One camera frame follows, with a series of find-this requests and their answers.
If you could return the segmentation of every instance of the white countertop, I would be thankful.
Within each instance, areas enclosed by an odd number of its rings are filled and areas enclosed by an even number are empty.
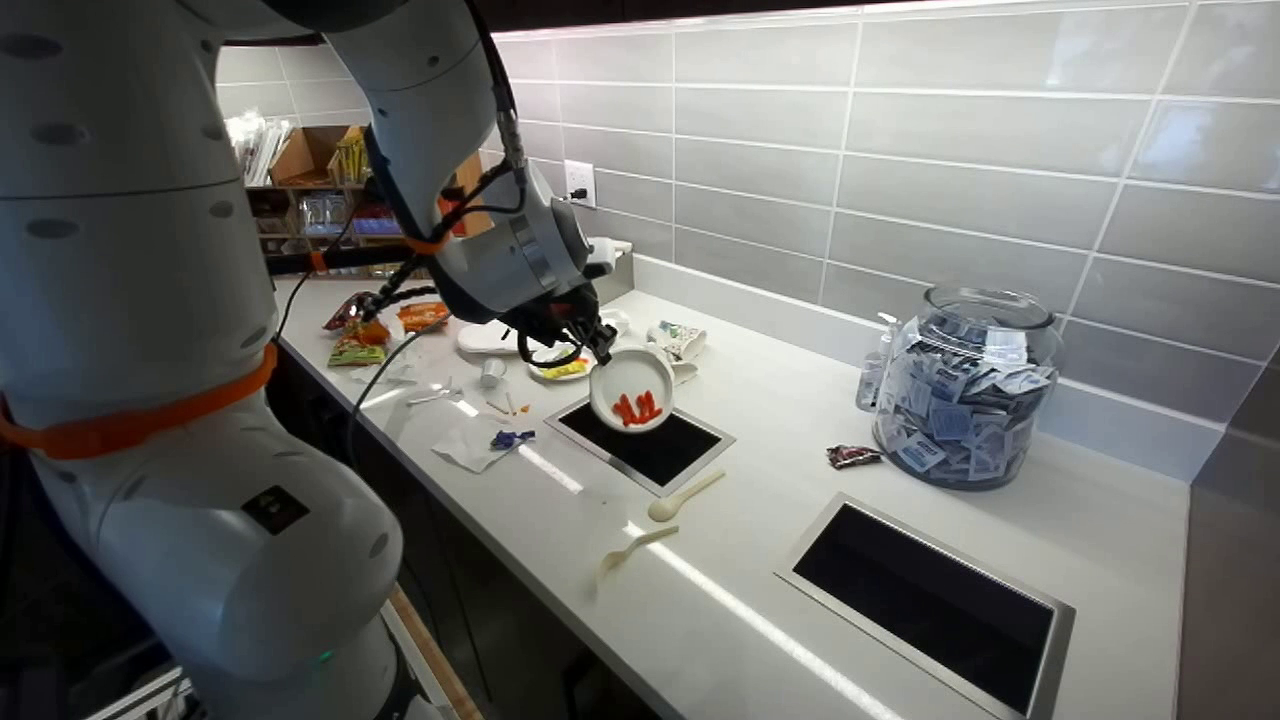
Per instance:
[[[368,371],[333,371],[327,310],[371,289],[312,278],[286,338],[339,394]],[[433,451],[456,425],[472,425],[482,368],[440,336],[405,352],[405,371],[368,394],[368,428],[415,477],[482,526],[504,559],[553,595],[572,622],[605,640],[684,715],[990,715],[955,688],[915,667],[835,610],[782,581],[784,554],[834,496],[908,523],[1004,581],[1076,606],[1060,720],[1163,720],[1175,706],[1175,640],[1185,581],[1190,488],[1108,454],[1037,436],[1009,488],[946,492],[903,473],[834,473],[827,444],[869,444],[874,416],[853,402],[855,368],[767,338],[682,303],[634,290],[611,303],[634,325],[684,318],[708,327],[701,376],[682,384],[682,408],[725,428],[729,477],[682,513],[682,531],[638,552],[597,595],[586,576],[610,548],[647,523],[654,496],[589,454],[545,416],[586,399],[586,384],[545,389],[508,368],[531,451],[472,477]],[[433,394],[460,384],[465,402]]]

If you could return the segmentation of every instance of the glass jar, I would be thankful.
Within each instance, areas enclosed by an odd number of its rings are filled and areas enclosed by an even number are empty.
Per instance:
[[[929,289],[929,310],[880,348],[880,451],[949,488],[1009,484],[1054,389],[1057,314],[1019,290]]]

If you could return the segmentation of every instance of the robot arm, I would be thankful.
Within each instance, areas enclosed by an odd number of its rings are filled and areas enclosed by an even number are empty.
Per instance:
[[[572,212],[540,195],[527,174],[518,100],[482,14],[465,0],[376,0],[355,12],[268,2],[322,27],[353,66],[371,106],[371,172],[399,225],[433,246],[405,258],[376,295],[364,295],[359,310],[388,308],[408,270],[426,264],[456,314],[504,318],[540,345],[578,338],[610,358],[611,327],[599,325],[586,270],[589,243]],[[436,216],[440,188],[491,131],[504,161],[447,216]],[[498,225],[447,241],[447,228],[482,206]]]

